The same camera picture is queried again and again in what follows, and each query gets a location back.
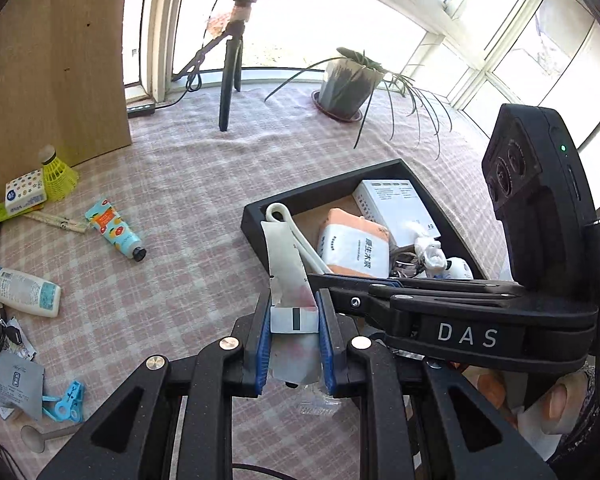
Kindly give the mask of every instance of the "badminton shuttlecock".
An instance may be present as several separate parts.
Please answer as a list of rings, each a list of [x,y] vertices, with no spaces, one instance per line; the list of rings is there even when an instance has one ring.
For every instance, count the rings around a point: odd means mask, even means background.
[[[46,196],[51,201],[62,200],[78,184],[78,174],[56,155],[56,149],[48,144],[40,150]]]

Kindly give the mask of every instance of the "lotion bottle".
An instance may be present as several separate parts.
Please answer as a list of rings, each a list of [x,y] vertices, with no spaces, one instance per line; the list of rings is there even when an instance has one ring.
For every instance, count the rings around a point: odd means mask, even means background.
[[[0,302],[6,306],[34,316],[56,317],[60,291],[47,280],[0,267]]]

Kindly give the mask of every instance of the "white box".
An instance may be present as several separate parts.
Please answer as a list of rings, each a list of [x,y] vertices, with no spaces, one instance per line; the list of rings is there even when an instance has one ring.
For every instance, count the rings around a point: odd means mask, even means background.
[[[408,180],[363,180],[353,198],[367,220],[389,229],[394,247],[413,245],[415,236],[407,228],[407,222],[419,223],[432,238],[440,237],[440,231]]]
[[[12,180],[7,184],[4,194],[4,206],[10,216],[45,200],[46,191],[42,170],[35,170]]]

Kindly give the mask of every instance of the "power strip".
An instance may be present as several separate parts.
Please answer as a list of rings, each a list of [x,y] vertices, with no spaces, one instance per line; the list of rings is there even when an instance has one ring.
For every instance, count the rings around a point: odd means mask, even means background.
[[[147,105],[132,106],[126,109],[126,116],[131,119],[134,117],[142,117],[145,115],[155,114],[155,104],[150,103]]]

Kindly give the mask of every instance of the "checkered tablecloth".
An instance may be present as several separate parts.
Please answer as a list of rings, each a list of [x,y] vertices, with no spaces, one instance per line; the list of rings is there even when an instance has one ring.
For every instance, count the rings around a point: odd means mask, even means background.
[[[228,132],[217,127],[219,90],[206,89],[148,118],[130,121],[133,145],[81,164],[80,184],[49,213],[80,218],[107,196],[147,248],[127,260],[96,231],[64,232],[26,218],[4,225],[0,265],[62,286],[56,319],[16,314],[45,366],[45,393],[71,380],[86,384],[85,416],[148,356],[177,359],[227,335],[253,311],[267,274],[240,231],[245,204],[317,180],[401,157],[442,206],[490,277],[506,254],[480,170],[481,154],[442,120],[436,160],[433,129],[420,113],[417,144],[410,101],[394,97],[391,142],[388,99],[374,97],[356,150],[357,124],[318,112],[311,85],[289,86],[266,104],[266,88],[235,94]],[[301,480],[358,477],[358,412],[350,403],[332,418],[299,415],[296,392],[267,385],[258,400],[234,401],[234,459],[272,467]],[[0,441],[29,479],[64,444],[43,454],[20,441],[26,415],[0,420]],[[58,425],[33,423],[45,431]],[[256,478],[236,472],[236,479]]]

